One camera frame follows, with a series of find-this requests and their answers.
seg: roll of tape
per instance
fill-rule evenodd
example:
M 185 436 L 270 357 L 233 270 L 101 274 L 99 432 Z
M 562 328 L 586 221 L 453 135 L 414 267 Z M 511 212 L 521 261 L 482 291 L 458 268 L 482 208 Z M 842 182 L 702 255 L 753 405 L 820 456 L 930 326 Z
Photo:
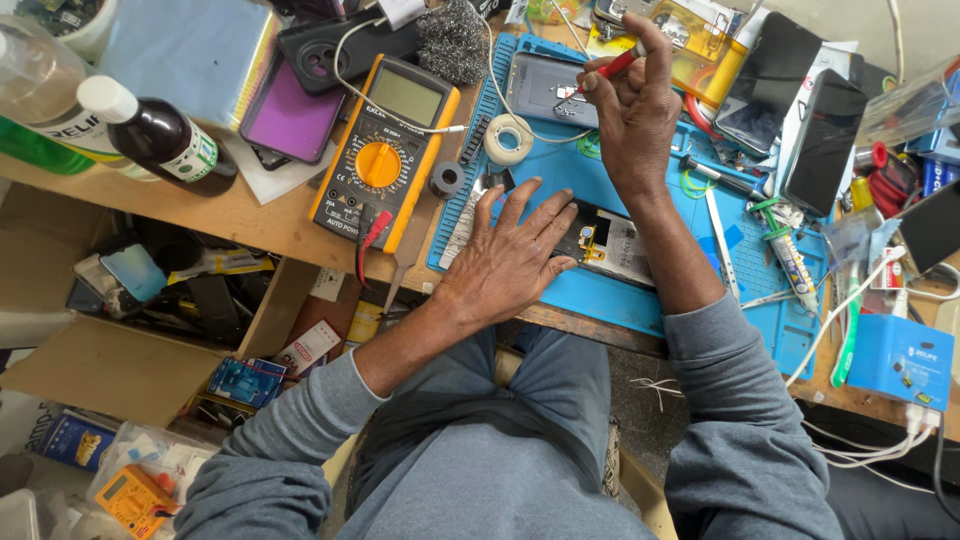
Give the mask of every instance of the roll of tape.
M 433 168 L 430 177 L 430 191 L 441 199 L 452 199 L 457 191 L 464 186 L 467 175 L 464 169 L 455 161 L 442 161 Z
M 500 114 L 490 122 L 483 135 L 483 148 L 487 156 L 498 165 L 509 167 L 523 161 L 534 146 L 534 137 L 530 135 L 530 125 L 519 116 L 514 120 L 510 114 Z M 504 148 L 500 142 L 501 134 L 513 135 L 516 148 Z

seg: multimeter display screen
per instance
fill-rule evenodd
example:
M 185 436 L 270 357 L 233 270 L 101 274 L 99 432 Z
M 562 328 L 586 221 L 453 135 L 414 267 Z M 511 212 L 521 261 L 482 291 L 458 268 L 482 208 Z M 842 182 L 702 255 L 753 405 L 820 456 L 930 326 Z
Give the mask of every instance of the multimeter display screen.
M 389 69 L 381 69 L 371 99 L 380 107 L 430 126 L 444 95 Z
M 120 488 L 123 487 L 125 483 L 127 483 L 127 477 L 120 477 L 120 479 L 114 482 L 110 489 L 107 490 L 107 493 L 104 494 L 104 499 L 109 501 L 110 498 L 117 494 L 117 491 L 120 491 Z

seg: brown glass bottle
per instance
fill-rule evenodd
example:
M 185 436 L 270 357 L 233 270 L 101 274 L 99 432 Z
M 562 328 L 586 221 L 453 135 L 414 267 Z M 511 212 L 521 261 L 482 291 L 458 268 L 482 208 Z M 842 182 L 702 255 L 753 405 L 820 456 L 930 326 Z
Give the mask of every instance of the brown glass bottle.
M 214 197 L 236 180 L 237 166 L 227 151 L 166 101 L 137 99 L 104 76 L 86 79 L 77 97 L 109 123 L 117 151 L 171 184 Z

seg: gray long sleeve shirt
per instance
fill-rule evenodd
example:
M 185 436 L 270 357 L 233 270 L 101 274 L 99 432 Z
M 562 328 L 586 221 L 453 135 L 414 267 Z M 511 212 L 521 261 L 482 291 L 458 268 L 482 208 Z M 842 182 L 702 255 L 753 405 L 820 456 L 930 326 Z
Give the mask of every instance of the gray long sleeve shirt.
M 732 296 L 664 326 L 691 421 L 665 485 L 679 536 L 842 538 L 826 463 Z M 381 403 L 350 354 L 314 370 L 204 465 L 178 538 L 317 538 L 330 508 L 321 465 Z M 616 501 L 582 491 L 572 460 L 549 443 L 483 424 L 430 435 L 338 534 L 409 537 L 655 538 Z

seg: man's left hand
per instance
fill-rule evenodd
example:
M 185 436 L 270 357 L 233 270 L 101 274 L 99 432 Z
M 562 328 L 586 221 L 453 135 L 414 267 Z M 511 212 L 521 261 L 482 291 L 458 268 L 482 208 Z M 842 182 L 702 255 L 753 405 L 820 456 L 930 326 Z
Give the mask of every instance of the man's left hand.
M 531 178 L 517 187 L 491 227 L 493 202 L 503 194 L 495 186 L 477 202 L 470 242 L 437 284 L 434 302 L 447 306 L 450 316 L 477 331 L 509 320 L 536 302 L 543 289 L 577 265 L 570 257 L 554 257 L 553 248 L 577 215 L 573 191 L 554 193 L 517 225 L 527 201 L 542 180 Z

